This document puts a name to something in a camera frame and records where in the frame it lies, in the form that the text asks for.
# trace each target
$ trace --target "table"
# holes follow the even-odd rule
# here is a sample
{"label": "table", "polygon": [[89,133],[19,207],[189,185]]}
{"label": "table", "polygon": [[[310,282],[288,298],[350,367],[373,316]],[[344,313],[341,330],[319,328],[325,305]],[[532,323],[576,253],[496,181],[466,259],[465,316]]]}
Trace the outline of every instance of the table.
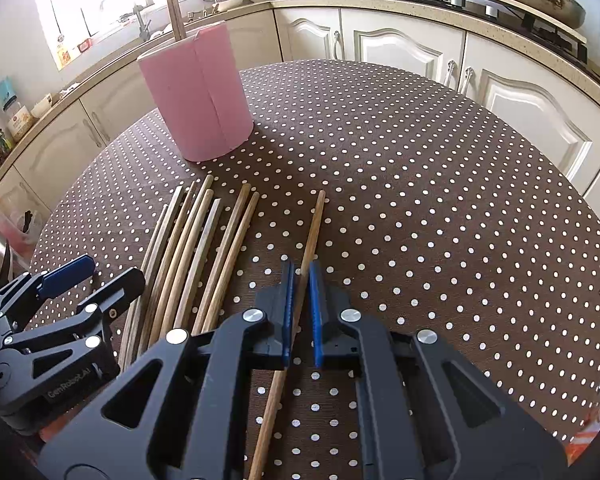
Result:
{"label": "table", "polygon": [[[243,145],[189,163],[158,111],[147,114],[67,192],[33,269],[89,253],[104,283],[139,266],[174,188],[211,172],[225,206],[243,182],[262,194],[225,319],[278,282],[281,260],[299,265],[325,189],[317,254],[352,305],[391,330],[437,331],[568,442],[600,380],[600,222],[568,181],[496,116],[412,73],[307,60],[242,79],[255,121]],[[33,323],[68,316],[96,286],[48,302]],[[123,323],[115,324],[116,349]],[[346,370],[313,368],[308,316],[301,329],[266,478],[360,478],[354,381]],[[248,462],[270,377],[253,378]]]}

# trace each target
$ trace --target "pink cup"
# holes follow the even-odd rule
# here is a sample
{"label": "pink cup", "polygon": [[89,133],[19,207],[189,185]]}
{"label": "pink cup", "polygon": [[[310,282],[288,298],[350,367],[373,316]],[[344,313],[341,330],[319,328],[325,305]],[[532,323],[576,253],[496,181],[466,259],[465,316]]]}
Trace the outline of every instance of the pink cup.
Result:
{"label": "pink cup", "polygon": [[138,64],[184,158],[218,158],[249,138],[253,120],[225,22],[160,44]]}

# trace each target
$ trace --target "brown tablecloth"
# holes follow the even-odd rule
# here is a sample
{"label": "brown tablecloth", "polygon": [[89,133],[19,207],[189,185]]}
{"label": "brown tablecloth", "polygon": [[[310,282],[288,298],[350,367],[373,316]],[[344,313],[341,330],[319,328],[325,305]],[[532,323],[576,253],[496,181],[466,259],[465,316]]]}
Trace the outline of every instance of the brown tablecloth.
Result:
{"label": "brown tablecloth", "polygon": [[[281,260],[299,265],[325,189],[317,254],[352,305],[392,330],[436,330],[568,441],[600,380],[600,222],[568,181],[496,116],[412,73],[309,60],[247,70],[242,79],[256,124],[247,142],[192,164],[158,111],[149,113],[69,190],[34,270],[89,253],[104,283],[139,266],[173,189],[213,173],[224,206],[243,182],[262,194],[226,318],[278,282]],[[68,316],[96,286],[48,302],[34,323]],[[312,367],[310,326],[304,316],[266,478],[360,478],[353,380],[346,370]],[[253,378],[247,461],[270,377]]]}

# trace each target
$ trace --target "metal bolt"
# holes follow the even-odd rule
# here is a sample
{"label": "metal bolt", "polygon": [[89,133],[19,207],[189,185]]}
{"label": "metal bolt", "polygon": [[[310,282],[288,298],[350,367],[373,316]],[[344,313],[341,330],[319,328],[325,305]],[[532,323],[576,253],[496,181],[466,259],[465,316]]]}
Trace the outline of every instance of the metal bolt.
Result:
{"label": "metal bolt", "polygon": [[84,344],[87,345],[87,348],[96,348],[100,344],[100,338],[96,335],[90,335],[84,340]]}
{"label": "metal bolt", "polygon": [[167,334],[167,342],[172,345],[179,345],[180,343],[185,342],[188,336],[189,334],[187,334],[186,330],[175,328]]}
{"label": "metal bolt", "polygon": [[340,317],[343,321],[355,323],[356,321],[360,321],[362,314],[360,314],[360,311],[356,310],[355,308],[348,308],[340,313]]}
{"label": "metal bolt", "polygon": [[438,340],[438,334],[428,328],[418,332],[418,341],[425,345],[433,345]]}
{"label": "metal bolt", "polygon": [[264,312],[257,308],[250,308],[242,314],[242,319],[249,323],[260,321],[264,317]]}

